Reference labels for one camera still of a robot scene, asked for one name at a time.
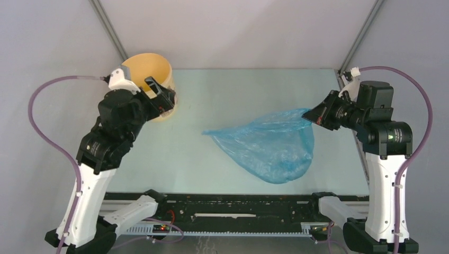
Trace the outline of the yellow capybara trash bin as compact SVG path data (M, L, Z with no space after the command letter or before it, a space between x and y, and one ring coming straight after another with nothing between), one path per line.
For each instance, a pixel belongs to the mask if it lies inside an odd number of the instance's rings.
M152 119L152 122L166 121L176 112L178 95L176 93L172 66L165 57L156 53L141 53L125 60L119 65L119 68L122 70L125 79L133 82L149 98L155 98L156 94L145 82L147 77L152 77L158 85L174 92L174 95L170 96L174 108Z

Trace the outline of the blue plastic trash bag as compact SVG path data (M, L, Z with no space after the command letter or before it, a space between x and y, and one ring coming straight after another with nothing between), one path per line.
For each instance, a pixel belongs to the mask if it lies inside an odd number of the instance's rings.
M204 130L237 165L270 184L301 178L313 161L315 136L307 108L263 115L245 125Z

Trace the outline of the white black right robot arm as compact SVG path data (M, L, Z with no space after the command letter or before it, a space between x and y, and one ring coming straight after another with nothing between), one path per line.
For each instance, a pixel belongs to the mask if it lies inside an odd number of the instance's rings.
M343 230L346 245L359 253L417 253L418 243L405 217L406 171L412 155L412 130L392 120L393 87L364 81L356 93L332 90L303 118L328 130L355 131L362 144L369 175L369 211L363 215L332 193L314 193L308 214L314 221L329 218Z

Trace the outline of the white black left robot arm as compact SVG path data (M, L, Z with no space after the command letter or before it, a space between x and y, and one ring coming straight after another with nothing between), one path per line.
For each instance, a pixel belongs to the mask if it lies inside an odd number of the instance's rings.
M155 97L128 84L112 88L99 102L95 125L82 138L77 152L70 207L61 225L45 235L51 246L65 247L68 253L107 253L138 221L148 217L158 221L167 215L164 196L154 190L118 211L100 215L106 189L143 125L175 106L174 90L152 77L145 83Z

